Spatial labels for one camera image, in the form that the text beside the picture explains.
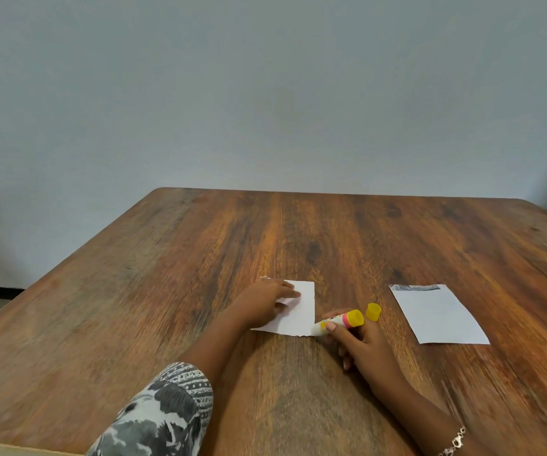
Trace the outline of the person's right hand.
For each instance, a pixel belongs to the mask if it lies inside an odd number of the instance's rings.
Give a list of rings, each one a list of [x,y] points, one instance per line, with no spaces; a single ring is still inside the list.
[[[365,319],[362,326],[348,330],[351,334],[325,335],[327,343],[335,346],[343,370],[356,369],[378,400],[393,402],[409,383],[379,324]]]

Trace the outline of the person's left hand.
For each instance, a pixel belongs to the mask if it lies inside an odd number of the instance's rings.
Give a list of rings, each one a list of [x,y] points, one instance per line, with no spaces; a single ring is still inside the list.
[[[279,278],[260,278],[242,291],[230,311],[245,328],[261,328],[285,311],[285,299],[298,299],[301,293],[293,284]]]

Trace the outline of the yellow glue stick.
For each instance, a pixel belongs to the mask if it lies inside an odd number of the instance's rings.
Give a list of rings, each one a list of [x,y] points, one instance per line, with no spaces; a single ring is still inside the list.
[[[343,326],[346,329],[354,329],[364,324],[364,316],[358,309],[348,311],[342,314],[323,319],[315,323],[310,331],[310,335],[314,337],[322,337],[329,334],[327,329],[328,323],[334,323],[335,325]]]

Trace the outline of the small white paper piece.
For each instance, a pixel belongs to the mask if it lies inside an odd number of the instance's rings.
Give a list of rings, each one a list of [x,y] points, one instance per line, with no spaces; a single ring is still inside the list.
[[[252,331],[263,331],[294,337],[309,337],[315,323],[315,283],[289,280],[301,293],[298,305],[288,312],[280,312],[272,321]]]

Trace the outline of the person's left forearm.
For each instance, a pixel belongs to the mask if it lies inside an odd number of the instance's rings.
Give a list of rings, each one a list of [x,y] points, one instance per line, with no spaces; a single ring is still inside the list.
[[[225,310],[179,358],[199,371],[215,386],[238,344],[250,329],[246,314]]]

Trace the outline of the person's right forearm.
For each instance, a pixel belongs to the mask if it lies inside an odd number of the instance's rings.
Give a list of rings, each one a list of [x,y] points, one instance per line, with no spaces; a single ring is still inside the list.
[[[409,384],[393,402],[382,404],[402,425],[424,456],[486,456],[465,427],[442,412]]]

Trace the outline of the white paper with grey strip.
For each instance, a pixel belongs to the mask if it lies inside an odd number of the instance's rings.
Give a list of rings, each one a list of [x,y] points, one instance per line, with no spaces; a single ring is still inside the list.
[[[389,287],[420,344],[490,345],[474,316],[446,285]]]

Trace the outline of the grey patterned sleeve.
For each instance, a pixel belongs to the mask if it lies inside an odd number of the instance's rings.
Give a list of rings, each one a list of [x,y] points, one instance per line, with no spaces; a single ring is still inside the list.
[[[172,363],[118,413],[86,456],[198,456],[213,401],[202,371]]]

